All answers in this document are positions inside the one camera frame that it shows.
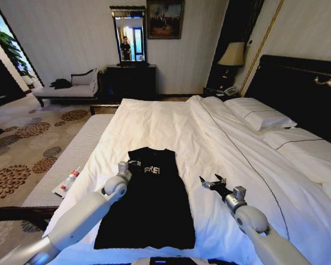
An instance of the carpet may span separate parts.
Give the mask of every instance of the carpet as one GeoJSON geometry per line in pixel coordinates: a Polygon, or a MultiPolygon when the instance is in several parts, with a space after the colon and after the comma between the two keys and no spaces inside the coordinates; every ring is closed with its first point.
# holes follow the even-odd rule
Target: carpet
{"type": "MultiPolygon", "coordinates": [[[[162,101],[185,101],[163,98],[162,101]]],[[[21,206],[90,118],[89,104],[50,102],[41,107],[32,94],[0,106],[0,207],[21,206]]],[[[96,114],[115,113],[96,108],[96,114]]],[[[0,259],[43,232],[26,221],[0,222],[0,259]]]]}

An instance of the black bag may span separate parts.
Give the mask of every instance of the black bag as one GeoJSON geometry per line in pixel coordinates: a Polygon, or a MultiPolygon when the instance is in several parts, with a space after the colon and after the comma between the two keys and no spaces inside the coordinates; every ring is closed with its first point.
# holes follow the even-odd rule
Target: black bag
{"type": "Polygon", "coordinates": [[[62,88],[72,87],[72,85],[66,79],[57,79],[56,81],[50,84],[50,87],[54,87],[54,89],[62,89],[62,88]]]}

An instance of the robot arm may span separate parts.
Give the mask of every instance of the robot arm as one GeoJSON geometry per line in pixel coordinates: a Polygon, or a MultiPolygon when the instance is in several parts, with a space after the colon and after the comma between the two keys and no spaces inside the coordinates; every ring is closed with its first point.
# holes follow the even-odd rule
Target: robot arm
{"type": "Polygon", "coordinates": [[[219,175],[216,177],[219,180],[217,182],[207,182],[200,177],[202,186],[215,190],[222,197],[239,228],[250,238],[263,264],[310,264],[291,242],[277,233],[263,212],[247,205],[244,200],[245,188],[238,186],[230,191],[226,188],[226,180],[219,175]]]}
{"type": "Polygon", "coordinates": [[[126,193],[131,172],[126,162],[119,163],[119,173],[99,191],[88,194],[64,213],[52,231],[41,240],[18,246],[0,260],[0,265],[47,264],[64,248],[80,241],[106,215],[113,203],[126,193]]]}

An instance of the white duvet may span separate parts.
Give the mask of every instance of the white duvet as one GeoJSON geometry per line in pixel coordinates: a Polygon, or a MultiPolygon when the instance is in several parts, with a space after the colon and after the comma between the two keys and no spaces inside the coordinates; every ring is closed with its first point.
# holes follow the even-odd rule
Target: white duvet
{"type": "Polygon", "coordinates": [[[220,100],[199,96],[187,102],[124,99],[45,234],[75,203],[116,175],[118,162],[128,160],[128,151],[145,146],[176,153],[194,219],[195,248],[94,250],[96,225],[51,264],[131,263],[142,257],[177,255],[261,264],[220,196],[201,187],[199,176],[215,181],[215,173],[227,178],[229,189],[244,186],[248,205],[264,212],[278,233],[312,264],[331,264],[331,200],[242,125],[220,100]]]}

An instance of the mirror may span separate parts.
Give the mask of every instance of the mirror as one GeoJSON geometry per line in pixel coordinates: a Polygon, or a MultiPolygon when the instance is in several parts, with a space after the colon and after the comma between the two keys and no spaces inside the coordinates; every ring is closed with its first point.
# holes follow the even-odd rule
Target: mirror
{"type": "Polygon", "coordinates": [[[111,6],[120,64],[145,63],[146,36],[144,6],[111,6]]]}

